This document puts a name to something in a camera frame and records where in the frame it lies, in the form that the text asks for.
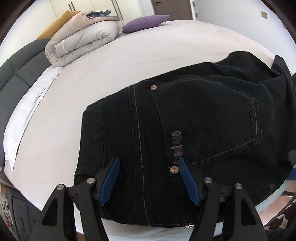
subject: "black jeans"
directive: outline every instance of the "black jeans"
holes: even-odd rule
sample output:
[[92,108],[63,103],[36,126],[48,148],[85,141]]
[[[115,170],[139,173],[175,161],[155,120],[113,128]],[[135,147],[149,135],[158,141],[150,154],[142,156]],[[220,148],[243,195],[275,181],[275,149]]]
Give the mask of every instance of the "black jeans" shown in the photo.
[[241,183],[257,205],[291,171],[295,114],[292,77],[279,56],[270,69],[238,51],[143,80],[87,107],[75,184],[119,157],[121,180],[98,207],[101,216],[183,226],[200,210],[181,176],[169,172],[183,156],[218,183]]

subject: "wall switch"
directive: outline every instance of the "wall switch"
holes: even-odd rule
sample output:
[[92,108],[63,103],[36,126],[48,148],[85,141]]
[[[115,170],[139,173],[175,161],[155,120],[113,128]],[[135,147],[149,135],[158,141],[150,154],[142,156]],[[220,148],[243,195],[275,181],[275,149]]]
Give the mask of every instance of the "wall switch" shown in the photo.
[[266,12],[262,12],[262,17],[264,17],[264,18],[268,18],[268,17],[267,17],[267,13],[266,13]]

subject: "folded quilt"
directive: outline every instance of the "folded quilt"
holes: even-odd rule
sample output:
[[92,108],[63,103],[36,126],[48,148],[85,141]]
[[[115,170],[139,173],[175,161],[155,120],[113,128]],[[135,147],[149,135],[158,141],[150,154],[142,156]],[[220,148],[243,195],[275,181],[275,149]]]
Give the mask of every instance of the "folded quilt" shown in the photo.
[[54,67],[64,67],[79,57],[113,41],[119,33],[118,18],[87,19],[91,11],[76,14],[57,31],[45,47],[45,56]]

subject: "yellow pillow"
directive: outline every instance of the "yellow pillow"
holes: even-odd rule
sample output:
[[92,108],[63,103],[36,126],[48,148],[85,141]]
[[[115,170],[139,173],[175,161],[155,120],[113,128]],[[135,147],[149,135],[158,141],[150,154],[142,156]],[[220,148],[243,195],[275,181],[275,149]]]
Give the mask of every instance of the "yellow pillow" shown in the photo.
[[68,20],[79,13],[79,11],[66,11],[59,16],[54,22],[51,23],[38,37],[37,39],[51,38]]

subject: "headboard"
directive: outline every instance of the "headboard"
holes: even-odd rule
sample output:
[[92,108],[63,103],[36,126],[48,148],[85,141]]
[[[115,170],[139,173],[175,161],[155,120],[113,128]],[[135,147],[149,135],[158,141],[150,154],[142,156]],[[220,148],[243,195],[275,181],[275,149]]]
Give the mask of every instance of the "headboard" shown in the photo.
[[0,167],[4,166],[6,125],[21,98],[51,65],[44,55],[48,41],[42,39],[29,43],[0,67]]

